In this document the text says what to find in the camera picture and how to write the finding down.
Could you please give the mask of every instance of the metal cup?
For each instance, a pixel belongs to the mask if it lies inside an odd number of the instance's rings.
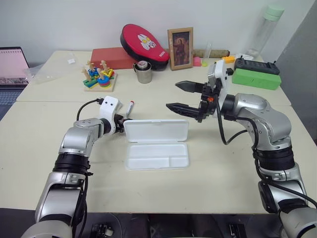
[[[149,83],[152,80],[152,65],[147,61],[139,61],[133,64],[133,69],[137,74],[140,83]]]

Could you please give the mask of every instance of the case lid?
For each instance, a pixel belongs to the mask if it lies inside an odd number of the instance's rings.
[[[170,142],[187,139],[188,121],[184,119],[126,120],[123,125],[129,142]]]

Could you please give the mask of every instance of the framed picture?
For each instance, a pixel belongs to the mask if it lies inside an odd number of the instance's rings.
[[[193,28],[167,30],[171,70],[193,67]]]

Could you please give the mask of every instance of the bottle cap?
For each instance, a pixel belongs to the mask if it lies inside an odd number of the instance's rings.
[[[264,13],[264,18],[270,21],[278,21],[284,12],[284,8],[278,5],[269,4],[267,6],[266,12]]]
[[[145,70],[148,67],[148,62],[141,60],[137,64],[139,70]]]

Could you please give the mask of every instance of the green box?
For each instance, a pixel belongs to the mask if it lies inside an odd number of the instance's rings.
[[[251,87],[275,90],[282,81],[280,76],[275,74],[237,68],[232,75],[232,82]]]
[[[86,87],[91,88],[92,86],[94,86],[97,83],[97,79],[93,78],[91,81],[84,80],[83,83]]]

